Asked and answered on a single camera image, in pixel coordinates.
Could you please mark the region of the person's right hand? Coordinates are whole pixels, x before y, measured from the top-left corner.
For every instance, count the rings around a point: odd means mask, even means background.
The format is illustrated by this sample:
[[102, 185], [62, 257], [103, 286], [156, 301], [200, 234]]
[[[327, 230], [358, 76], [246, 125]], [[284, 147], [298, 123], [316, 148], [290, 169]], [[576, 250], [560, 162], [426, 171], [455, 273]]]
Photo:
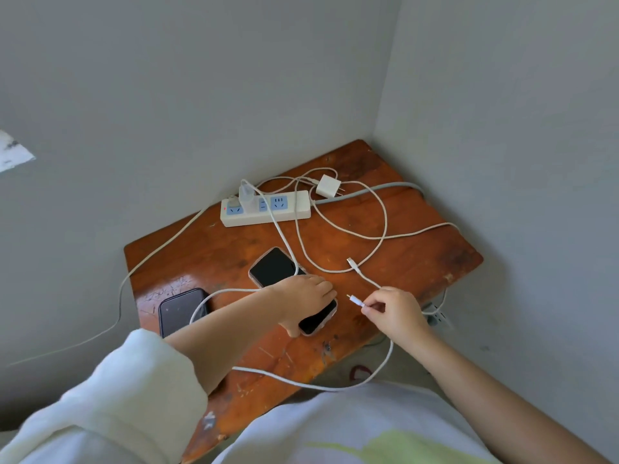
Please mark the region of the person's right hand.
[[415, 297], [406, 291], [383, 287], [370, 294], [364, 305], [384, 304], [387, 320], [370, 320], [384, 335], [417, 357], [422, 352], [426, 340], [433, 336], [430, 326], [422, 314]]

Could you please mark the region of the person's left hand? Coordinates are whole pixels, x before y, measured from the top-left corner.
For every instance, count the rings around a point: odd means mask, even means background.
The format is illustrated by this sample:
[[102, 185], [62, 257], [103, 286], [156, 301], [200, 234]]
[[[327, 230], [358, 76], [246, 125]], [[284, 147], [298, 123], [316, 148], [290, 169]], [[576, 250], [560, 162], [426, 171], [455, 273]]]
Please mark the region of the person's left hand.
[[305, 319], [317, 314], [337, 294], [333, 284], [318, 275], [294, 275], [264, 290], [279, 325], [282, 317]]

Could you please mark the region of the smartphone with pink case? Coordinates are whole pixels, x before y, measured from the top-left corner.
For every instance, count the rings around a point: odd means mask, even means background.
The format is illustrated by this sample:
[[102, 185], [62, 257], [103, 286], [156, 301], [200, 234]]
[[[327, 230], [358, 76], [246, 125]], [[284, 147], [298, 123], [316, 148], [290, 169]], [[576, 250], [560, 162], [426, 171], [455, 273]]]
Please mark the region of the smartphone with pink case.
[[[261, 255], [248, 270], [249, 278], [254, 284], [263, 288], [271, 286], [293, 275], [305, 275], [302, 267], [298, 267], [283, 249], [272, 247]], [[337, 299], [331, 301], [317, 314], [303, 319], [298, 327], [302, 335], [311, 336], [321, 330], [337, 311]]]

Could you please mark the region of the person's right forearm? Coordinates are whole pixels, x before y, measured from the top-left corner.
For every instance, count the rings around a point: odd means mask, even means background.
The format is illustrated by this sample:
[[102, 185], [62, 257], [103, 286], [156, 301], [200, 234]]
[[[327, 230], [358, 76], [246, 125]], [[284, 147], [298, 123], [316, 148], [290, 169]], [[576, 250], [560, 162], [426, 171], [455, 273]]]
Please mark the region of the person's right forearm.
[[392, 339], [413, 356], [506, 464], [611, 464], [419, 323], [396, 322]]

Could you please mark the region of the person's left forearm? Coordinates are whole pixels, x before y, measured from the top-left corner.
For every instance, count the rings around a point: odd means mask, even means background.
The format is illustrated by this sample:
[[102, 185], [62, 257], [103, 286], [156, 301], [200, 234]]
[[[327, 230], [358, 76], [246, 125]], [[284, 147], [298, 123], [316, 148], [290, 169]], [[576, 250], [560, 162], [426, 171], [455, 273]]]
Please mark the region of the person's left forearm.
[[209, 395], [254, 343], [284, 322], [288, 301], [284, 290], [268, 287], [191, 323], [165, 342], [190, 360]]

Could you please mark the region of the dark smartphone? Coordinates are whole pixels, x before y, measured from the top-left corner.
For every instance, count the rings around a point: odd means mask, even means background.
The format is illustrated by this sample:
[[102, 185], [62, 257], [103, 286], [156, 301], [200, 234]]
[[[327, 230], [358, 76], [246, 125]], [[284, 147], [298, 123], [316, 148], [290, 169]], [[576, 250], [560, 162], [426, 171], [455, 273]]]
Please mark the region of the dark smartphone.
[[194, 288], [171, 296], [159, 304], [159, 329], [165, 338], [190, 323], [191, 316], [199, 303], [207, 298], [202, 288]]

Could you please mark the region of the white power strip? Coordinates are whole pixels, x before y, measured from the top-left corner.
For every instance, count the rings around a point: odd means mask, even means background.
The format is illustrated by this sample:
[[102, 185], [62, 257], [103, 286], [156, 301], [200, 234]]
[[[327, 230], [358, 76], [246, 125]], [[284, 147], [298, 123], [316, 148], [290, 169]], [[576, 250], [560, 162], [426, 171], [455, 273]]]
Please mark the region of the white power strip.
[[279, 194], [253, 195], [253, 211], [247, 212], [238, 197], [221, 201], [221, 222], [225, 227], [262, 225], [276, 222], [308, 219], [311, 203], [307, 190]]

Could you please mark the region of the white loose charger adapter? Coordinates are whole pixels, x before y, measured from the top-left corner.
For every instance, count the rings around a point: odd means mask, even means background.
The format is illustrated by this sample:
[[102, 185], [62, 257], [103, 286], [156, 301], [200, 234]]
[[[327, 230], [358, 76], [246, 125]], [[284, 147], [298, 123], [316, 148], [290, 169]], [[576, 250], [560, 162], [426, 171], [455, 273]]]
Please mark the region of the white loose charger adapter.
[[315, 192], [325, 199], [341, 197], [345, 193], [341, 190], [341, 186], [342, 181], [327, 174], [323, 174], [315, 188]]

